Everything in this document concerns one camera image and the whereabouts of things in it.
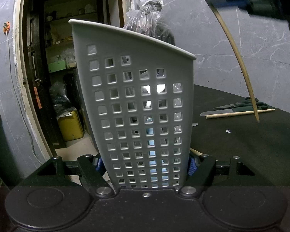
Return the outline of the blue handled spoon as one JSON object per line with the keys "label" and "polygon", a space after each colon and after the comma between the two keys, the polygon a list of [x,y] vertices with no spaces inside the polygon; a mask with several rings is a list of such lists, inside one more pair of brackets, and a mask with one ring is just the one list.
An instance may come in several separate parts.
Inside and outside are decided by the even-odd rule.
{"label": "blue handled spoon", "polygon": [[149,188],[165,188],[170,185],[170,138],[168,89],[165,84],[150,87],[151,98],[144,101],[144,127],[146,134],[146,176]]}

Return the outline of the orange wall hook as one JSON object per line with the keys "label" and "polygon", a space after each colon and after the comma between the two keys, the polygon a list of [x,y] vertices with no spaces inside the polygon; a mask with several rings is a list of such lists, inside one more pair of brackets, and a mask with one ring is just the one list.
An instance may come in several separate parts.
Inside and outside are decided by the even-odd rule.
{"label": "orange wall hook", "polygon": [[5,23],[3,24],[3,33],[4,33],[5,35],[7,35],[7,34],[9,33],[9,31],[10,31],[10,28],[11,28],[11,24],[10,24],[10,22],[9,22],[9,21],[5,22]]}

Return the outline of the plastic bag of dark contents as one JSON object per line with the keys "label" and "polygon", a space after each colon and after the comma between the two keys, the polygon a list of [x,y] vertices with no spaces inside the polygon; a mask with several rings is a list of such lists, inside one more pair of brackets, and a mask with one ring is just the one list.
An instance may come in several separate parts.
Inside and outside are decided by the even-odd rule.
{"label": "plastic bag of dark contents", "polygon": [[146,4],[127,13],[124,29],[137,32],[175,46],[175,39],[163,14],[154,5]]}

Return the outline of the green handled scissors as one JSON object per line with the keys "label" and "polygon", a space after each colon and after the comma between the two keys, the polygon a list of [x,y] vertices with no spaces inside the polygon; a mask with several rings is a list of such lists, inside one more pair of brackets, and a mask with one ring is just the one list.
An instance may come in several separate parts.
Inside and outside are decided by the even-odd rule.
{"label": "green handled scissors", "polygon": [[[260,102],[258,98],[255,98],[257,108],[259,109],[267,109],[268,104],[264,102]],[[246,97],[242,102],[235,102],[229,105],[223,105],[223,106],[218,106],[214,107],[214,110],[218,109],[230,109],[230,108],[237,108],[237,107],[252,107],[252,99],[250,97]]]}

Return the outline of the yellow container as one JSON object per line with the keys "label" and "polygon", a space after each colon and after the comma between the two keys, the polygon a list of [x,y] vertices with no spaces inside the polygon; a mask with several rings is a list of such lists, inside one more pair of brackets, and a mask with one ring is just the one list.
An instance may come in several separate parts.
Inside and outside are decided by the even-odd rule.
{"label": "yellow container", "polygon": [[80,139],[84,136],[84,130],[75,107],[64,111],[57,117],[57,122],[65,141]]}

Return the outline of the green box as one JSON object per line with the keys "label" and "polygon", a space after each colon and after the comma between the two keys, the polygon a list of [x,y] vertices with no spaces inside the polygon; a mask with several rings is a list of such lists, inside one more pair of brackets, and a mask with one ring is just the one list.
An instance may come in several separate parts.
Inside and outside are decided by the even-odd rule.
{"label": "green box", "polygon": [[65,70],[66,69],[66,61],[61,60],[61,61],[51,62],[48,64],[48,69],[49,69],[49,73]]}

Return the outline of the white perforated utensil basket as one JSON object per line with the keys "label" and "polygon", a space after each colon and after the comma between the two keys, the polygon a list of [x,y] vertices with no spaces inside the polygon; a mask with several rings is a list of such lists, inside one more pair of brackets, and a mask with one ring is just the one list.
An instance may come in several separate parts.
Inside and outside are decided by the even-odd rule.
{"label": "white perforated utensil basket", "polygon": [[165,84],[170,131],[166,188],[179,189],[191,147],[195,55],[107,24],[78,19],[69,24],[88,121],[113,186],[149,188],[144,101],[151,98],[150,87]]}

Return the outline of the wooden chopstick long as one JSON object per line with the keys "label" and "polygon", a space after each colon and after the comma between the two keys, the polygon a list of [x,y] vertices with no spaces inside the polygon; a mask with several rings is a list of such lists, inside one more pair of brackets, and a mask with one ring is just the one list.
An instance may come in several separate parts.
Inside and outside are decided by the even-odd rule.
{"label": "wooden chopstick long", "polygon": [[[265,112],[273,112],[275,109],[262,109],[258,110],[257,113],[265,113]],[[233,116],[242,116],[242,115],[251,115],[254,114],[254,111],[244,111],[244,112],[236,112],[236,113],[222,113],[222,114],[210,114],[206,115],[206,119],[213,119],[213,118],[225,118],[225,117],[233,117]]]}

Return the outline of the wooden chopstick purple band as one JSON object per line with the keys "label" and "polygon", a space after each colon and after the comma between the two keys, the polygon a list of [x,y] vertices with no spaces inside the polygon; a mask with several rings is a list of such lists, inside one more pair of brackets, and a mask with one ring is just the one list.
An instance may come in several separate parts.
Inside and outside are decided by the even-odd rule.
{"label": "wooden chopstick purple band", "polygon": [[201,156],[201,155],[203,155],[203,153],[201,153],[201,152],[199,152],[199,151],[197,151],[195,149],[192,149],[192,148],[190,148],[190,152],[194,153],[198,157]]}

